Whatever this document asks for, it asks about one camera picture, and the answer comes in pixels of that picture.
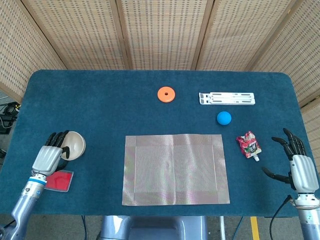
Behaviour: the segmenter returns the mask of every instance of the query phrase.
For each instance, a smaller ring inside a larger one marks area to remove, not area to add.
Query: robotic hand
[[[305,240],[320,240],[320,200],[314,195],[319,184],[314,163],[307,156],[303,142],[288,129],[284,128],[283,131],[287,135],[289,143],[279,137],[272,137],[272,140],[283,146],[289,159],[288,176],[275,174],[265,167],[262,170],[268,177],[290,184],[291,188],[297,192],[297,199],[291,199],[289,196],[287,200],[290,200],[298,210],[303,238]]]
[[[32,166],[32,176],[23,188],[20,198],[11,213],[16,226],[11,226],[9,223],[1,228],[0,240],[23,240],[25,238],[29,217],[46,186],[47,176],[64,169],[68,163],[68,161],[64,160],[59,165],[62,153],[65,153],[66,158],[69,158],[69,147],[61,148],[68,132],[66,130],[58,134],[52,133],[40,149]]]

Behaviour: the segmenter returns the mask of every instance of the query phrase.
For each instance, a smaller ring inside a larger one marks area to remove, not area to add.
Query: metal leg
[[[225,218],[224,218],[224,216],[220,216],[220,239],[221,240],[226,240]]]

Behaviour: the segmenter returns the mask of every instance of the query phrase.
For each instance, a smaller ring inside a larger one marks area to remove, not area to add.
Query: orange ring
[[[158,91],[158,99],[163,103],[170,103],[175,99],[176,93],[169,86],[164,86]]]

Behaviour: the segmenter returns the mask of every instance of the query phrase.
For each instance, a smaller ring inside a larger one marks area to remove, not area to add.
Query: blue felt tablecloth
[[[174,88],[171,103],[157,98]],[[199,92],[253,92],[254,106],[200,105]],[[216,122],[228,111],[230,125]],[[262,166],[286,175],[289,161],[272,136],[288,128],[312,156],[290,78],[283,73],[227,71],[40,70],[28,83],[9,151],[0,173],[0,212],[10,212],[39,149],[52,132],[79,132],[84,155],[67,193],[44,191],[35,208],[42,214],[272,216],[290,186],[264,175]],[[246,159],[236,137],[251,130],[262,153]],[[222,134],[230,204],[122,206],[126,135]],[[280,216],[297,212],[286,206]]]

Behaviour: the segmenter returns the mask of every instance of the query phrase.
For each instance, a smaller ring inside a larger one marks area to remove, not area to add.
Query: wooden panel
[[[0,88],[18,102],[33,72],[65,69],[20,1],[0,3],[0,53]]]
[[[320,95],[320,0],[304,0],[292,13],[254,71],[288,74],[301,106]]]
[[[191,69],[206,0],[121,0],[121,4],[133,69]]]
[[[125,69],[113,0],[22,1],[69,69]]]
[[[216,0],[198,70],[243,71],[290,0]]]
[[[318,173],[320,172],[320,98],[301,109]]]

